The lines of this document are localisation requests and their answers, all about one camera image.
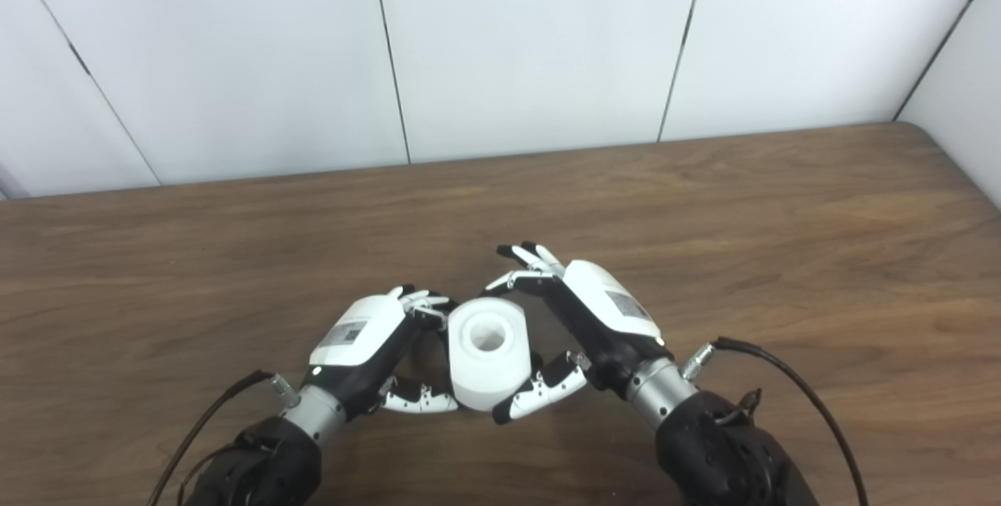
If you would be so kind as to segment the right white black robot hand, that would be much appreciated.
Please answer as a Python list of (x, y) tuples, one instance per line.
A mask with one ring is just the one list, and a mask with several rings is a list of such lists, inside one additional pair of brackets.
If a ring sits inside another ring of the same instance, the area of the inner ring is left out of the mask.
[(497, 254), (518, 261), (521, 270), (494, 279), (482, 294), (524, 292), (542, 299), (579, 350), (566, 350), (530, 373), (514, 395), (493, 407), (494, 423), (522, 419), (586, 384), (632, 402), (652, 375), (671, 366), (660, 328), (603, 267), (586, 260), (563, 264), (535, 242), (500, 245)]

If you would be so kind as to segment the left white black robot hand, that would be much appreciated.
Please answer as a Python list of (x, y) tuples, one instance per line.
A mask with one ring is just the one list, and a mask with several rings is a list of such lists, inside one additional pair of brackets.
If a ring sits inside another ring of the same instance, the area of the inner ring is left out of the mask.
[(355, 300), (310, 353), (303, 387), (337, 400), (347, 421), (380, 407), (407, 414), (457, 410), (448, 389), (401, 380), (396, 366), (425, 332), (447, 334), (457, 302), (412, 284)]

